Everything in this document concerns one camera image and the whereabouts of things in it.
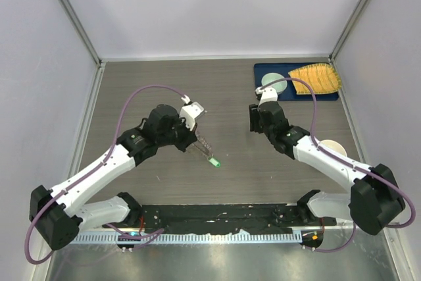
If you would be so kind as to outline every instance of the green object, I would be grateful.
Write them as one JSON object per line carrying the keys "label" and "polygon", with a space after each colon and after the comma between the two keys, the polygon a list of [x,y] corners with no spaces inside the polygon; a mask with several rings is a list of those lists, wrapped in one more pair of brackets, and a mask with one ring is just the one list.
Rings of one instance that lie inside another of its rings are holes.
{"label": "green object", "polygon": [[[262,85],[265,86],[267,84],[270,84],[271,82],[274,82],[275,80],[282,79],[282,78],[285,78],[285,77],[283,77],[281,74],[270,72],[263,76]],[[285,80],[283,82],[277,82],[276,84],[272,84],[271,86],[276,90],[276,93],[279,95],[282,92],[284,92],[285,89],[287,89],[287,82]]]}
{"label": "green object", "polygon": [[208,162],[210,162],[212,165],[214,165],[216,168],[221,166],[221,163],[218,161],[218,159],[215,159],[213,157],[211,157],[210,159],[208,159]]}

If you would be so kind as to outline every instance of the white bowl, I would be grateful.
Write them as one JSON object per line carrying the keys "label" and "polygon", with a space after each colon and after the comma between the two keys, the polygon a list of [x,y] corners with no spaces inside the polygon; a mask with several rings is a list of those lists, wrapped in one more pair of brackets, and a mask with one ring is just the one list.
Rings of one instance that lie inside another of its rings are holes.
{"label": "white bowl", "polygon": [[335,151],[336,153],[339,153],[345,157],[348,157],[347,151],[341,144],[339,144],[337,141],[332,140],[323,140],[320,142],[323,146],[330,148],[331,150]]}

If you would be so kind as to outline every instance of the blue tray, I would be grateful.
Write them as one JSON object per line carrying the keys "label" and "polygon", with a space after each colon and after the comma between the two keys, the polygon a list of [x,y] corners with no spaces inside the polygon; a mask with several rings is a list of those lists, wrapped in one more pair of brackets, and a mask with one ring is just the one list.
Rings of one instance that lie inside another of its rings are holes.
{"label": "blue tray", "polygon": [[[255,87],[262,86],[262,78],[269,72],[276,72],[281,74],[285,78],[289,78],[288,72],[307,66],[314,63],[279,63],[279,64],[255,64]],[[319,101],[335,101],[339,99],[339,94],[329,93],[327,95],[316,95],[316,99]],[[278,95],[279,101],[291,101],[291,100],[312,100],[311,95],[297,95],[292,82],[287,82],[287,88],[283,93]]]}

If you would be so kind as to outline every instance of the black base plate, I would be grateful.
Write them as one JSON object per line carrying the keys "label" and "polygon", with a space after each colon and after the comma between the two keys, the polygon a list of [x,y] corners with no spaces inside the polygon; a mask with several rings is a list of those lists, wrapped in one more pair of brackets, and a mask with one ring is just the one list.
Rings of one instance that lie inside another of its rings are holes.
{"label": "black base plate", "polygon": [[[164,228],[166,234],[238,233],[288,234],[294,226],[320,226],[320,219],[304,223],[298,206],[286,204],[143,205],[146,233]],[[324,226],[336,225],[325,217]]]}

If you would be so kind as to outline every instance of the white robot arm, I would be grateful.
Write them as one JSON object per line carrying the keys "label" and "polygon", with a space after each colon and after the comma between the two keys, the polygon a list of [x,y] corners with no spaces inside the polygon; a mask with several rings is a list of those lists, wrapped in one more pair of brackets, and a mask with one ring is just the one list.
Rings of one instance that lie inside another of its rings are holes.
{"label": "white robot arm", "polygon": [[[197,141],[196,121],[205,114],[200,104],[192,103],[187,96],[180,113],[169,105],[158,105],[139,126],[126,130],[114,146],[68,180],[46,190],[43,186],[31,194],[30,220],[40,209],[95,167],[86,179],[59,196],[36,223],[38,232],[52,250],[69,244],[83,230],[107,223],[122,222],[128,226],[138,225],[141,205],[128,193],[122,192],[107,201],[85,204],[93,195],[115,178],[135,168],[154,156],[158,148],[175,145],[180,151]],[[105,157],[112,150],[107,162]]]}
{"label": "white robot arm", "polygon": [[361,171],[370,170],[397,186],[390,169],[381,164],[373,168],[326,147],[323,151],[328,154],[322,152],[322,145],[308,131],[289,125],[274,88],[257,88],[256,93],[261,98],[258,105],[249,106],[250,131],[264,133],[276,151],[314,167],[347,191],[312,190],[297,202],[302,217],[353,220],[368,234],[376,235],[403,211],[402,196]]}

